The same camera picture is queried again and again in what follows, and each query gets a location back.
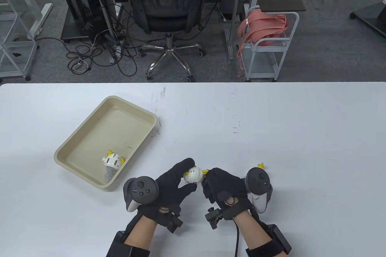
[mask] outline human hand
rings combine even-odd
[[[181,211],[179,205],[197,188],[196,184],[186,184],[182,188],[178,188],[183,174],[194,166],[194,160],[187,158],[175,164],[170,170],[157,178],[156,183],[159,191],[157,199],[150,204],[140,205],[138,212],[167,227],[171,218],[173,218],[172,213],[178,217]]]
[[[223,210],[238,202],[245,207],[245,210],[252,207],[244,181],[222,169],[209,170],[201,185],[205,198],[212,204],[216,202]]]

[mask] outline beige tray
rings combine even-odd
[[[101,104],[56,150],[55,162],[97,188],[112,184],[157,123],[155,114],[117,96]],[[102,157],[108,151],[125,159],[112,180],[105,183]]]

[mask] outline white toy figure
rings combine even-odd
[[[105,182],[108,183],[111,181],[121,165],[123,165],[125,159],[122,158],[119,154],[114,154],[111,150],[109,150],[107,158],[103,157],[102,161],[103,164],[107,167],[105,173]]]
[[[208,170],[202,170],[199,167],[193,167],[184,174],[184,180],[189,184],[199,184],[204,178]]]

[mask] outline chrome chair leg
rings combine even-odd
[[[161,54],[160,56],[157,57],[157,59],[152,63],[150,64],[149,68],[147,69],[147,72],[145,73],[146,75],[146,78],[150,78],[151,77],[151,74],[154,70],[154,68],[156,68],[156,66],[158,65],[158,63],[161,62],[162,59],[164,59],[164,57],[166,55],[168,55],[168,51],[166,51],[164,54]]]
[[[148,49],[155,49],[155,50],[164,50],[165,49],[164,47],[161,47],[161,46],[147,45],[147,44],[141,45],[141,48],[148,48]]]
[[[172,51],[171,53],[172,53],[173,56],[177,59],[177,61],[179,62],[179,64],[181,64],[181,65],[183,66],[183,68],[184,68],[185,71],[186,71],[186,74],[187,74],[188,76],[191,76],[192,73],[190,72],[190,68],[189,68],[188,64],[181,58],[181,56],[178,55],[177,52]]]
[[[198,48],[198,49],[202,49],[202,46],[199,45],[199,44],[192,44],[192,45],[180,45],[180,46],[176,46],[174,47],[174,50],[181,50],[181,49],[187,49],[187,48]]]

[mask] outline black mesh chair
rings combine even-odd
[[[185,68],[188,81],[194,81],[188,64],[178,55],[177,50],[195,48],[199,56],[204,56],[205,51],[199,44],[175,46],[173,43],[173,32],[190,32],[199,24],[204,0],[130,0],[132,14],[135,23],[144,30],[146,34],[154,32],[166,32],[166,43],[164,47],[156,45],[142,45],[139,53],[144,55],[142,49],[161,50],[162,53],[150,64],[146,79],[151,79],[154,68],[161,60],[171,54]]]

